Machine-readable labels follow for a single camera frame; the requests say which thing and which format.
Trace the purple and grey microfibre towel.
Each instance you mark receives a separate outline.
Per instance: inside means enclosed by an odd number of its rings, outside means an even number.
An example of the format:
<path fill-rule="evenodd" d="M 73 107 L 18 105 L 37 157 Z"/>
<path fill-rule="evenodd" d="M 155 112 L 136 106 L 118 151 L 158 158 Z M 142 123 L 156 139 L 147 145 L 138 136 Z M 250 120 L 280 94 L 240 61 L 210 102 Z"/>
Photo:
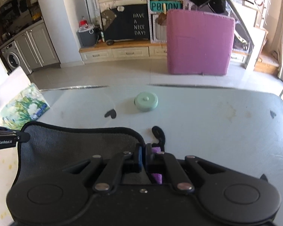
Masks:
<path fill-rule="evenodd" d="M 71 129 L 30 121 L 21 131 L 29 134 L 30 139 L 17 145 L 19 164 L 15 184 L 93 155 L 110 159 L 120 152 L 133 152 L 138 144 L 146 145 L 138 132 L 125 127 Z"/>

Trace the floral tissue box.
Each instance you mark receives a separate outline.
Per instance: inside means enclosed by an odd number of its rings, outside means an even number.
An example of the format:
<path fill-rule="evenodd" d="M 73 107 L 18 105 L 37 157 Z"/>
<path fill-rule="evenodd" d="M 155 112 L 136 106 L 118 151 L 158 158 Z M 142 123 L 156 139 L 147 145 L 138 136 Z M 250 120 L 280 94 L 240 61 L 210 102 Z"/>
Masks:
<path fill-rule="evenodd" d="M 20 131 L 26 123 L 38 120 L 49 109 L 41 91 L 31 83 L 2 108 L 0 126 Z"/>

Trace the front-loading washing machine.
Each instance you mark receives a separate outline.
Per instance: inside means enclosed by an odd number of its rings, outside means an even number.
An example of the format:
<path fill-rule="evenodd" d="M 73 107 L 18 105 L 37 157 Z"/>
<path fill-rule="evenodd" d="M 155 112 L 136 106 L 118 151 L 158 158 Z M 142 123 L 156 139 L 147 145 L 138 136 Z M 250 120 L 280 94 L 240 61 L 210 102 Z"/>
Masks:
<path fill-rule="evenodd" d="M 21 57 L 20 54 L 18 52 L 17 46 L 15 41 L 10 42 L 9 44 L 7 44 L 6 46 L 4 46 L 1 49 L 2 55 L 4 57 L 4 59 L 6 60 L 9 69 L 12 71 L 14 71 L 16 68 L 18 68 L 19 66 L 21 66 Z"/>

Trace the small green round lid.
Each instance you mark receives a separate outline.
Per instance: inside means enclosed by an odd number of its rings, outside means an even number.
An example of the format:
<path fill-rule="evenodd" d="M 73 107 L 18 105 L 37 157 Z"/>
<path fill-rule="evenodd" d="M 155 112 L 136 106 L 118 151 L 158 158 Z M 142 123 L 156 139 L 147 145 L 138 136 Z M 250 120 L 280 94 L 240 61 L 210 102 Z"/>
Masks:
<path fill-rule="evenodd" d="M 158 106 L 158 97 L 152 92 L 141 92 L 135 97 L 134 104 L 139 111 L 149 112 Z"/>

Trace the white kitchen cabinet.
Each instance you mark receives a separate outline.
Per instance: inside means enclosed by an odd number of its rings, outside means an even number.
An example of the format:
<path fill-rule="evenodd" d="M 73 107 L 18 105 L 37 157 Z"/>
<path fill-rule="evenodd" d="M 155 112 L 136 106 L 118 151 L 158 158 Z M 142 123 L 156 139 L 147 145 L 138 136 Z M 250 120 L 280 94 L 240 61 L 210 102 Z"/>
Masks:
<path fill-rule="evenodd" d="M 27 75 L 35 69 L 60 62 L 44 21 L 36 22 L 21 31 L 14 42 L 24 62 L 22 69 Z"/>

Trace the wooden tv cabinet with drawers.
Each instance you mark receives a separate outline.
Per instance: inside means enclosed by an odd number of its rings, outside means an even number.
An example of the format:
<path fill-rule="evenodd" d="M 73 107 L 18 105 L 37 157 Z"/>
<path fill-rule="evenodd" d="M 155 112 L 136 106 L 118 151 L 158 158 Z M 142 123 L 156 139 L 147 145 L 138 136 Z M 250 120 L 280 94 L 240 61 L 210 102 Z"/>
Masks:
<path fill-rule="evenodd" d="M 79 50 L 84 63 L 121 60 L 167 59 L 166 43 L 151 43 L 149 40 L 120 41 L 113 45 L 98 42 L 93 47 Z"/>

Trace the grey bucket with red lid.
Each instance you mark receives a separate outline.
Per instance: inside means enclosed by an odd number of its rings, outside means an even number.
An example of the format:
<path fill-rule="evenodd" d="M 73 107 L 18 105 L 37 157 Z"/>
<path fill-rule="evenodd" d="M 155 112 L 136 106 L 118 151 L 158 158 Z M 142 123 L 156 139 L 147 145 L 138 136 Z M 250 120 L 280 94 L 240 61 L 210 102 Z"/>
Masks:
<path fill-rule="evenodd" d="M 96 44 L 98 36 L 95 25 L 89 24 L 85 18 L 79 21 L 77 34 L 82 47 L 92 47 Z"/>

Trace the pink upholstered chair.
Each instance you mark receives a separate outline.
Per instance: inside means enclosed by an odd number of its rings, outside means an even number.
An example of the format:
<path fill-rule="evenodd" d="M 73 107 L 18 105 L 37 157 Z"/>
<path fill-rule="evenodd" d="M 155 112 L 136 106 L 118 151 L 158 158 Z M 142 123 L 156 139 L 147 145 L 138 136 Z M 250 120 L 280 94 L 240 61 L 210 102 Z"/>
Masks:
<path fill-rule="evenodd" d="M 167 65 L 171 75 L 224 76 L 234 43 L 235 20 L 192 10 L 167 13 Z"/>

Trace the black have a nice day cloth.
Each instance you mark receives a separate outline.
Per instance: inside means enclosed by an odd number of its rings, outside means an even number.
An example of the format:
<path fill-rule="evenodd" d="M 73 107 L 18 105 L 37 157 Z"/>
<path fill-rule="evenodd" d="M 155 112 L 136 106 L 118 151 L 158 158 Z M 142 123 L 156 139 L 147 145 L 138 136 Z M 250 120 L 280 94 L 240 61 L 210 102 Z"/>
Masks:
<path fill-rule="evenodd" d="M 149 40 L 150 28 L 146 4 L 124 5 L 101 13 L 106 41 Z"/>

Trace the teal poison sign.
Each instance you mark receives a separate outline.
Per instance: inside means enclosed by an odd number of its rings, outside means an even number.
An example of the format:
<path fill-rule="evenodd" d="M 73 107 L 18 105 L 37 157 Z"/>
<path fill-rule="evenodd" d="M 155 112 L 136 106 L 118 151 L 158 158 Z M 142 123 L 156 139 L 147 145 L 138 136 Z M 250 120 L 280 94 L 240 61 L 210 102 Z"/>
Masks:
<path fill-rule="evenodd" d="M 152 12 L 162 13 L 172 9 L 181 9 L 182 3 L 180 1 L 172 0 L 150 0 L 150 10 Z"/>

